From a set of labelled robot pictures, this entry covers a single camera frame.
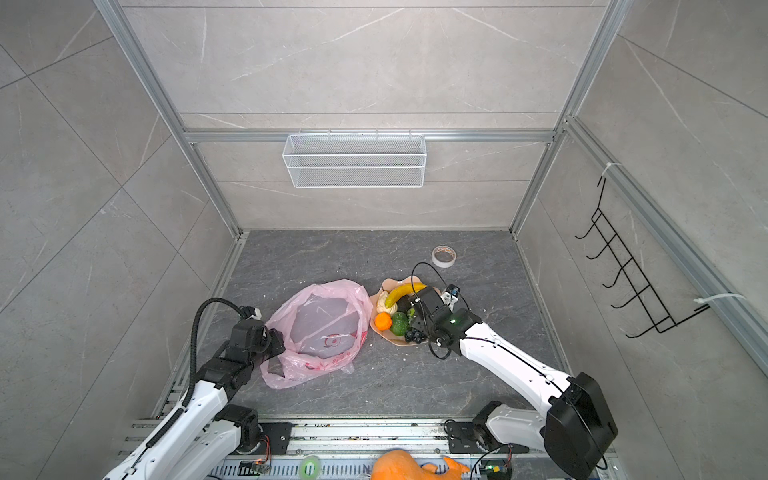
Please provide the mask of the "smooth green mango fruit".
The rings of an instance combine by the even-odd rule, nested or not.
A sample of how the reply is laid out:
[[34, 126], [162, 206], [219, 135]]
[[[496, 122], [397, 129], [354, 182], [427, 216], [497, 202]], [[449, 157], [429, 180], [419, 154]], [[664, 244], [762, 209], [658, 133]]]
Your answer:
[[409, 318], [404, 312], [395, 312], [392, 315], [390, 332], [397, 337], [404, 337], [410, 326]]

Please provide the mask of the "beige bumpy fruit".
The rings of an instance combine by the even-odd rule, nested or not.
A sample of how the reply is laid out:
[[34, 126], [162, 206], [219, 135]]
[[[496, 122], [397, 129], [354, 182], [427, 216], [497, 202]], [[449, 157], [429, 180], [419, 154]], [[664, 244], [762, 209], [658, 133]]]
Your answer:
[[376, 314], [387, 313], [393, 315], [398, 311], [397, 301], [390, 301], [389, 295], [390, 293], [387, 291], [382, 291], [379, 294], [376, 302]]

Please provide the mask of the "pink plastic bag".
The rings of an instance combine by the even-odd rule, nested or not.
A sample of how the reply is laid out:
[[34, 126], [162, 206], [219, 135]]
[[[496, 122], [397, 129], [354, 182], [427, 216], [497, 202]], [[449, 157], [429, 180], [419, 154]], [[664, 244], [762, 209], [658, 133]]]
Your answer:
[[365, 288], [347, 279], [293, 295], [266, 322], [283, 334], [285, 351], [260, 366], [265, 384], [283, 390], [333, 371], [352, 372], [372, 311]]

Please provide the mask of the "orange tangerine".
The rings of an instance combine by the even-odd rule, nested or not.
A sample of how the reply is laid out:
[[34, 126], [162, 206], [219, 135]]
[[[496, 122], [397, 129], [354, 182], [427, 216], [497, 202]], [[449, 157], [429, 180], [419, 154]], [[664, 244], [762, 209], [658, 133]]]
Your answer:
[[389, 330], [393, 325], [393, 319], [389, 312], [380, 312], [374, 318], [374, 326], [377, 330], [384, 332]]

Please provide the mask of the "dark purple grape bunch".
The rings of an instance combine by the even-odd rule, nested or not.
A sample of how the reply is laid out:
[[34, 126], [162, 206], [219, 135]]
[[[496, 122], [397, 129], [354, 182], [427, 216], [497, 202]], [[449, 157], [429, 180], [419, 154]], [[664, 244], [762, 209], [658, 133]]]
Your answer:
[[409, 326], [404, 334], [404, 340], [408, 344], [421, 344], [429, 340], [429, 335], [424, 326]]

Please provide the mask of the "beige flower-shaped plate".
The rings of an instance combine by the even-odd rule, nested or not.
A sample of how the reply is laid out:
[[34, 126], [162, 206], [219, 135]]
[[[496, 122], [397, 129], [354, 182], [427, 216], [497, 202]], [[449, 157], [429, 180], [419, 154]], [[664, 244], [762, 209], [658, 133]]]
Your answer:
[[[420, 281], [420, 279], [417, 276], [409, 276], [409, 277], [407, 277], [406, 279], [403, 279], [403, 280], [394, 280], [394, 279], [388, 278], [388, 279], [385, 279], [381, 283], [378, 292], [370, 297], [370, 301], [371, 301], [371, 303], [373, 305], [371, 319], [370, 319], [370, 322], [369, 322], [371, 331], [373, 333], [379, 335], [384, 340], [388, 341], [389, 343], [391, 343], [391, 344], [393, 344], [393, 345], [395, 345], [397, 347], [411, 347], [411, 346], [416, 346], [418, 344], [408, 344], [404, 340], [404, 337], [397, 337], [397, 336], [393, 335], [390, 332], [390, 329], [387, 330], [387, 331], [384, 331], [384, 332], [381, 332], [381, 331], [377, 330], [375, 328], [375, 326], [374, 326], [374, 318], [377, 315], [376, 314], [376, 302], [378, 300], [379, 294], [382, 291], [390, 292], [391, 290], [395, 289], [398, 286], [405, 285], [405, 284], [413, 284], [413, 283], [421, 283], [421, 281]], [[412, 295], [408, 295], [408, 296], [411, 298], [411, 300], [413, 302], [413, 307], [416, 310], [416, 316], [414, 318], [409, 318], [408, 317], [409, 318], [410, 326], [424, 326], [426, 328], [427, 333], [429, 334], [429, 329], [428, 329], [428, 326], [426, 324], [426, 321], [424, 320], [424, 317], [423, 317], [423, 314], [422, 314], [422, 310], [420, 309], [419, 306], [416, 305], [416, 302], [415, 302], [416, 293], [412, 294]]]

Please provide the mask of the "yellow green banana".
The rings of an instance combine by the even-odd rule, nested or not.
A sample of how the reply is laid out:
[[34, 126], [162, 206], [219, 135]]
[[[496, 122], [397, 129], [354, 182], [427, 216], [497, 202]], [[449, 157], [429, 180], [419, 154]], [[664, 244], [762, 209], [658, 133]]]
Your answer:
[[418, 293], [425, 288], [426, 288], [426, 285], [423, 283], [401, 285], [389, 292], [390, 293], [389, 300], [392, 302], [398, 301], [403, 296], [408, 296], [408, 295]]

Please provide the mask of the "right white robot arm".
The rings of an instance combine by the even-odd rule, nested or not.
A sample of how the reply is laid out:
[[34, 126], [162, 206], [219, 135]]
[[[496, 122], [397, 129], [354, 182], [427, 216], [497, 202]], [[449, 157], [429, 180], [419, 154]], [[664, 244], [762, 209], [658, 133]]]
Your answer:
[[520, 394], [531, 410], [488, 403], [473, 419], [473, 437], [485, 452], [505, 446], [541, 450], [569, 477], [605, 470], [618, 427], [597, 381], [571, 376], [539, 361], [496, 333], [452, 291], [423, 284], [406, 288], [415, 310], [415, 337], [473, 361]]

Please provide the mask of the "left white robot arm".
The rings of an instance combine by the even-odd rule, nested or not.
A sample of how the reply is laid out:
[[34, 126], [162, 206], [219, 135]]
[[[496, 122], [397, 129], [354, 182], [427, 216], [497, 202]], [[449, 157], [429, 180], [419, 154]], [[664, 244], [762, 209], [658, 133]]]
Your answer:
[[283, 334], [250, 317], [195, 374], [173, 411], [107, 479], [203, 479], [233, 452], [262, 443], [255, 410], [231, 402], [253, 371], [285, 351]]

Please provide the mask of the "dark avocado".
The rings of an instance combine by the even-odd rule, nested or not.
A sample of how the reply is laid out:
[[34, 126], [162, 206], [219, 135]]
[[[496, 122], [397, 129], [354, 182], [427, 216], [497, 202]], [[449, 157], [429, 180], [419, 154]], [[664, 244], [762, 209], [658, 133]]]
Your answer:
[[397, 311], [408, 315], [409, 311], [413, 308], [413, 302], [409, 296], [401, 297], [397, 303]]

